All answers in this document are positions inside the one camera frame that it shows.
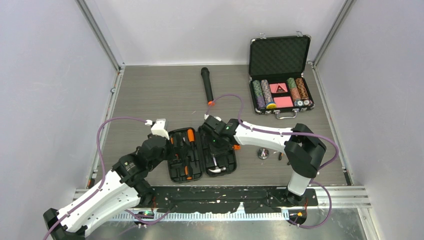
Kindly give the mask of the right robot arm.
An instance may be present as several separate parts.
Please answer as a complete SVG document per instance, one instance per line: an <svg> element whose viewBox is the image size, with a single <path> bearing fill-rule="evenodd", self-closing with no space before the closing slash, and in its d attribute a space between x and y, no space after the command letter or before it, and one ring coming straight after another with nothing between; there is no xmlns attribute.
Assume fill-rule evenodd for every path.
<svg viewBox="0 0 424 240"><path fill-rule="evenodd" d="M228 146L257 146L276 150L286 155L292 175L285 198L291 205L299 205L306 197L306 189L319 171L326 145L304 124L293 128L265 127L235 118L224 122L219 117L207 115L201 130L221 144Z"/></svg>

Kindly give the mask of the orange handled screwdriver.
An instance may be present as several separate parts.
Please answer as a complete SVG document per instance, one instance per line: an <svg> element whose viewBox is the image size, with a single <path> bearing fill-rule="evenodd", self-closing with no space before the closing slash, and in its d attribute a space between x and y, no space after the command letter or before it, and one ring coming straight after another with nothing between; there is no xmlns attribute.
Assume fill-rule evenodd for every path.
<svg viewBox="0 0 424 240"><path fill-rule="evenodd" d="M198 166L198 159L197 159L197 155L196 155L195 133L194 133L193 129L189 128L187 130L187 136L188 136L188 140L189 140L190 146L192 148L192 152L193 152L194 165L197 167Z"/></svg>

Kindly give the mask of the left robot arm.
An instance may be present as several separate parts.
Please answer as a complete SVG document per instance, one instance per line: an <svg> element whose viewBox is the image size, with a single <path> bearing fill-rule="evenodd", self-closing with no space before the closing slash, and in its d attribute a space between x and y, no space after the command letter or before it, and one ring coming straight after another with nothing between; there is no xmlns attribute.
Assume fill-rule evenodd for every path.
<svg viewBox="0 0 424 240"><path fill-rule="evenodd" d="M103 223L138 205L149 207L155 191L146 177L162 161L174 157L167 137L150 134L141 146L122 156L103 179L61 209L48 209L43 218L47 237L84 240Z"/></svg>

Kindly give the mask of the small round bit holder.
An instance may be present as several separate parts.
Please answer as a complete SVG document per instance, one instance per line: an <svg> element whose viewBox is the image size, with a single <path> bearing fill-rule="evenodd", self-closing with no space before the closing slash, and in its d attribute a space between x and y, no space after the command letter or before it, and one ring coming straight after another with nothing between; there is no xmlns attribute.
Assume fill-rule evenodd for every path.
<svg viewBox="0 0 424 240"><path fill-rule="evenodd" d="M257 157L261 160L265 160L269 157L270 152L267 148L260 148L257 151Z"/></svg>

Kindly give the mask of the black tool kit case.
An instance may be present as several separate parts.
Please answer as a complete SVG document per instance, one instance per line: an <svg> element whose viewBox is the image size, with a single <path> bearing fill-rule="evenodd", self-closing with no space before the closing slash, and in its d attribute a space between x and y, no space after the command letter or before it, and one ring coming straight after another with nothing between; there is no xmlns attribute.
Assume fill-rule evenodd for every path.
<svg viewBox="0 0 424 240"><path fill-rule="evenodd" d="M195 137L195 149L197 157L197 167L195 166L192 147L188 139L188 129L193 129ZM206 143L206 134L200 127L180 128L169 132L169 137L179 141L180 161L168 161L168 173L173 183L182 184L197 181L202 176L220 177L233 173L237 169L236 150L229 151L227 154L214 155L219 167L226 167L226 171L221 173L212 173L208 169L214 168L213 155ZM192 167L192 179L187 180L185 175L185 166Z"/></svg>

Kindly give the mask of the claw hammer black handle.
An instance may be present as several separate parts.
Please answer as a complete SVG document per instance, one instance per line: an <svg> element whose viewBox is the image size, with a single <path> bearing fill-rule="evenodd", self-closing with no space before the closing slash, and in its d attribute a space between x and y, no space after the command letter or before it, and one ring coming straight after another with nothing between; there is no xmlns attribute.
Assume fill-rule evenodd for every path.
<svg viewBox="0 0 424 240"><path fill-rule="evenodd" d="M209 172L214 173L214 174L219 174L219 173L225 172L227 170L227 168L225 166L222 166L222 167L218 166L216 157L214 155L212 156L212 160L213 160L213 163L214 163L214 168L208 169Z"/></svg>

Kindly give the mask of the thin orange black screwdriver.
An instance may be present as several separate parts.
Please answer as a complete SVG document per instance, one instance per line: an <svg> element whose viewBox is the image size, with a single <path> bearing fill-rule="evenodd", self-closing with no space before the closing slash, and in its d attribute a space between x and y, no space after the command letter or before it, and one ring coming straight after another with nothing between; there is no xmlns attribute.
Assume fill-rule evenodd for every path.
<svg viewBox="0 0 424 240"><path fill-rule="evenodd" d="M173 151L174 151L174 155L175 155L175 161L180 161L181 160L181 156L180 156L180 142L178 140L176 140L175 138L172 138L172 145L173 145Z"/></svg>

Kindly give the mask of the orange handled pliers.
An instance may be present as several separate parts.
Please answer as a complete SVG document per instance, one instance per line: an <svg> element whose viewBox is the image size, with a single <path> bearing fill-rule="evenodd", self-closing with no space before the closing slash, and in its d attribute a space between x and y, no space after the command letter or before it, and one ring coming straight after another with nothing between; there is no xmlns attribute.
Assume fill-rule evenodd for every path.
<svg viewBox="0 0 424 240"><path fill-rule="evenodd" d="M279 152L278 153L278 160L279 161L288 160L288 158L284 156L284 153L283 152Z"/></svg>

